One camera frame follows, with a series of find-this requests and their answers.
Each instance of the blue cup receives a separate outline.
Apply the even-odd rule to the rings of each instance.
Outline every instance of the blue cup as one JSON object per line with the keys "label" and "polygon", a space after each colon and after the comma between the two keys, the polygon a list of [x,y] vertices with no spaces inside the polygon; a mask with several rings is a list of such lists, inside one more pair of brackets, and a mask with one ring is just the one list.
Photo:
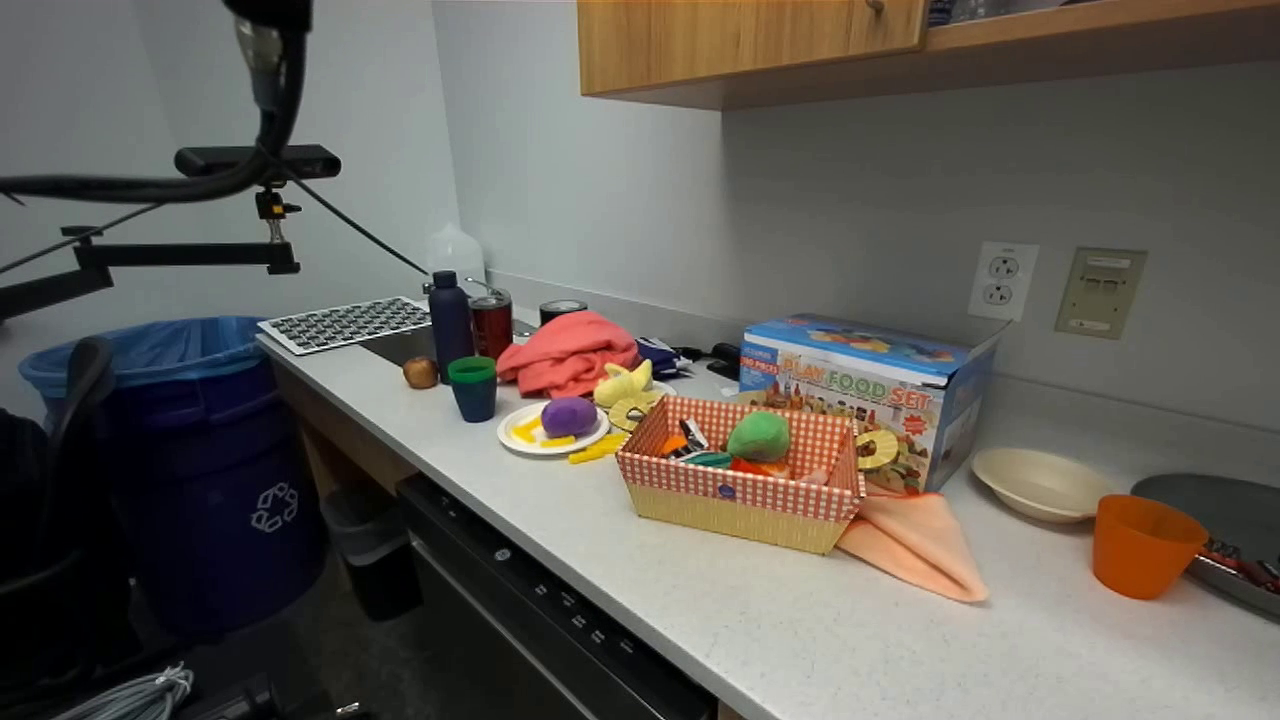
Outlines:
{"label": "blue cup", "polygon": [[493,356],[459,356],[449,363],[449,387],[456,411],[470,422],[485,422],[496,411],[496,361]]}

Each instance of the blue trash bin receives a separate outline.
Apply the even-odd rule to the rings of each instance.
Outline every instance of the blue trash bin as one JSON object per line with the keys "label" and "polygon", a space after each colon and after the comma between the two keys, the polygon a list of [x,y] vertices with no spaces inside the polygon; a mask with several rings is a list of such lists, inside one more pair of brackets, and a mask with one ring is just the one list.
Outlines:
{"label": "blue trash bin", "polygon": [[[324,518],[254,314],[105,332],[105,464],[157,621],[210,641],[290,609],[324,568]],[[71,342],[21,363],[57,414]]]}

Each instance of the toy box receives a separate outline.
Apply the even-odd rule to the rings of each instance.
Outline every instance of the toy box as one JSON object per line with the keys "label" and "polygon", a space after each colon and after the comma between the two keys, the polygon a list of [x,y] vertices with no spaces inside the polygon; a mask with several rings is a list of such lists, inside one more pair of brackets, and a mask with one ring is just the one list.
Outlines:
{"label": "toy box", "polygon": [[746,332],[747,405],[862,422],[867,483],[931,493],[970,456],[995,339],[949,342],[833,314],[762,320]]}

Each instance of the light switch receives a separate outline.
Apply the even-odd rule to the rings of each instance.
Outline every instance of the light switch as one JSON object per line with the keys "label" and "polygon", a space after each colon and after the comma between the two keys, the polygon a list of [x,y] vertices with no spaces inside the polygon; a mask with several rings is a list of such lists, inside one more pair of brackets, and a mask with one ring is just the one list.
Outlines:
{"label": "light switch", "polygon": [[1144,274],[1144,260],[1148,251],[1140,248],[1078,248],[1056,329],[1116,339]]}

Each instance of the white countertop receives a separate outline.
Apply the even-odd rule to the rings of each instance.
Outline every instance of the white countertop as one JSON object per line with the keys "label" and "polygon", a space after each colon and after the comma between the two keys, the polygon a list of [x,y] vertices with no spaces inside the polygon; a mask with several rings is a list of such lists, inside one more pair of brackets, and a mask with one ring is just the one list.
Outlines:
{"label": "white countertop", "polygon": [[[642,518],[611,458],[525,458],[501,414],[459,422],[449,387],[346,346],[286,356],[404,458],[509,531],[642,641],[746,714],[1278,714],[1280,623],[1199,584],[1112,595],[1085,528],[1005,510],[970,471],[945,483],[993,586],[990,609],[916,591],[853,556],[805,556]],[[1109,469],[1125,487],[1198,469],[1280,479],[1280,437],[1005,378],[979,447],[1032,444]]]}

